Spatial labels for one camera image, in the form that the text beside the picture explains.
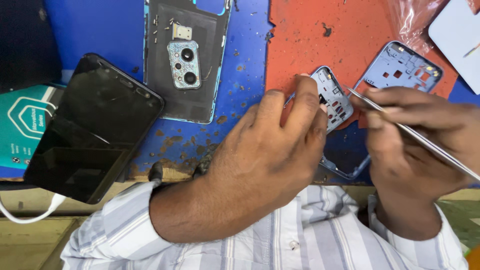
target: teal box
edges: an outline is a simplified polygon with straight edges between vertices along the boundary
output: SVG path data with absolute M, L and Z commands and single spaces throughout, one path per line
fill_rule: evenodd
M 0 166 L 26 169 L 62 94 L 39 85 L 0 95 Z

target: shirt sleeve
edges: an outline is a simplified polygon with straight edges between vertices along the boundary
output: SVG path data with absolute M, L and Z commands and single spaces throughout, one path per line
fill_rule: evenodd
M 377 205 L 376 196 L 370 195 L 368 201 L 370 229 L 399 254 L 404 265 L 412 266 L 414 269 L 468 270 L 460 241 L 438 206 L 437 210 L 442 217 L 442 228 L 438 235 L 429 240 L 413 241 L 393 234 L 377 219 L 374 211 Z
M 139 260 L 171 246 L 156 233 L 149 215 L 150 196 L 159 184 L 134 184 L 92 214 L 64 248 L 64 269 Z

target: plastic bag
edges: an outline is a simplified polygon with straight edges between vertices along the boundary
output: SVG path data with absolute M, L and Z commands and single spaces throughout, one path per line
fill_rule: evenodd
M 476 13 L 475 0 L 466 0 Z M 421 55 L 433 48 L 428 26 L 448 0 L 388 0 L 394 32 L 402 43 Z

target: shirt button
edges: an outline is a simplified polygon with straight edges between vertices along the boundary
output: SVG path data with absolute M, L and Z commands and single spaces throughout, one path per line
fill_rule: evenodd
M 300 243 L 298 243 L 297 241 L 292 241 L 289 245 L 291 250 L 297 250 L 300 248 Z

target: blue work surface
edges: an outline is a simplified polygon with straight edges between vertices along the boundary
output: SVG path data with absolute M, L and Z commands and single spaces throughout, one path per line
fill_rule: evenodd
M 96 52 L 135 78 L 143 79 L 143 1 L 46 0 L 46 6 L 65 74 L 72 72 L 83 54 Z M 272 27 L 268 9 L 268 0 L 238 1 L 238 12 L 232 7 L 213 122 L 202 125 L 158 119 L 135 155 L 132 176 L 146 176 L 152 164 L 161 159 L 166 167 L 192 172 L 209 147 L 219 144 L 239 117 L 260 101 L 264 92 L 265 36 Z M 138 73 L 131 73 L 136 66 Z M 461 78 L 449 100 L 480 106 L 480 96 L 474 95 Z M 354 150 L 362 153 L 365 132 L 359 132 L 353 124 L 343 133 L 348 136 L 348 143 L 356 147 Z M 345 144 L 343 133 L 327 144 Z M 23 170 L 1 168 L 0 177 L 22 174 Z M 329 182 L 371 184 L 367 169 L 354 181 L 335 178 Z

